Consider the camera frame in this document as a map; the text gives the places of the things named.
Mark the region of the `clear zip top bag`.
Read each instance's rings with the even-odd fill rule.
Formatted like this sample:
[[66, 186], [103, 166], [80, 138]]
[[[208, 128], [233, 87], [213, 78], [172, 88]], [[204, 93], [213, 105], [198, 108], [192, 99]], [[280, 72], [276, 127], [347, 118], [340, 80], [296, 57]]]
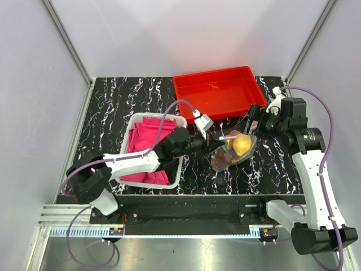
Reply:
[[257, 137], [233, 130], [228, 135], [220, 136], [219, 140], [224, 145], [215, 150], [211, 160], [212, 169], [216, 172], [249, 159], [254, 153]]

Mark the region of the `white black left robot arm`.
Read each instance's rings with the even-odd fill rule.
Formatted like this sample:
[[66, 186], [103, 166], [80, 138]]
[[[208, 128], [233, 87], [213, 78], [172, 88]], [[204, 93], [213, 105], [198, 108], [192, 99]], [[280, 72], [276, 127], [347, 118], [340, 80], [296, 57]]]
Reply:
[[63, 188], [70, 185], [77, 204], [89, 204], [102, 214], [107, 222], [117, 223], [122, 210], [115, 196], [105, 187], [108, 181], [136, 173], [176, 170], [178, 159], [201, 150], [206, 154], [224, 145], [211, 132], [190, 135], [183, 127], [176, 127], [153, 148], [141, 152], [110, 155], [91, 152], [74, 163], [66, 173]]

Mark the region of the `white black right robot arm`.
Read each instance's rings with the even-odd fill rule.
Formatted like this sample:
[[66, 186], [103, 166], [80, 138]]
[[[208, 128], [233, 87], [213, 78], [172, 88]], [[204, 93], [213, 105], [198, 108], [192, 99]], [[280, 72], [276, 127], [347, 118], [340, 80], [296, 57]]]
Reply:
[[278, 112], [251, 105], [245, 131], [258, 139], [275, 138], [288, 148], [301, 180], [307, 215], [275, 199], [258, 207], [256, 217], [263, 224], [274, 220], [284, 227], [300, 255], [342, 252], [357, 241], [358, 234], [346, 225], [334, 198], [322, 132], [307, 126], [306, 102], [302, 98], [282, 98], [272, 107]]

